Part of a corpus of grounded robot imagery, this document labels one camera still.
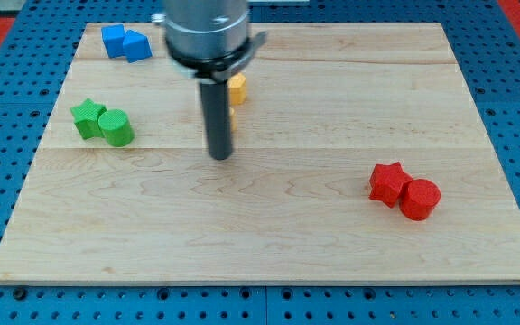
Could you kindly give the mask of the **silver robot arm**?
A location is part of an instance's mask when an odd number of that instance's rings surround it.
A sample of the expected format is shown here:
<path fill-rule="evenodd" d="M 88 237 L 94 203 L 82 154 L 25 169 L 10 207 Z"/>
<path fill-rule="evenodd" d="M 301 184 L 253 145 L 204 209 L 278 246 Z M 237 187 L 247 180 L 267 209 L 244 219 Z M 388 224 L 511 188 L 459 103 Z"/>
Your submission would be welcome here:
<path fill-rule="evenodd" d="M 182 73 L 209 84 L 241 72 L 267 41 L 251 33 L 247 0 L 164 0 L 152 22 Z"/>

